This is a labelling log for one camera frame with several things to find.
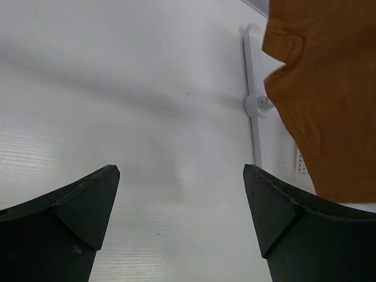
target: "white tabletop surface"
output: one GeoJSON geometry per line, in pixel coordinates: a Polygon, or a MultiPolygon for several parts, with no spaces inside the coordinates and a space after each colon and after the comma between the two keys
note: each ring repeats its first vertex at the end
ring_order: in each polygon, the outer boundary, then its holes
{"type": "Polygon", "coordinates": [[[270,281],[242,178],[253,162],[239,0],[3,0],[0,209],[121,173],[91,281],[270,281]]]}

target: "brown fabric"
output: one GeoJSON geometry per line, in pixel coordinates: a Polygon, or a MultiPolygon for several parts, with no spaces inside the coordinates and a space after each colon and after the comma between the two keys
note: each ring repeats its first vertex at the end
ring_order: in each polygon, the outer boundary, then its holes
{"type": "Polygon", "coordinates": [[[270,0],[265,80],[317,195],[376,202],[376,1],[270,0]]]}

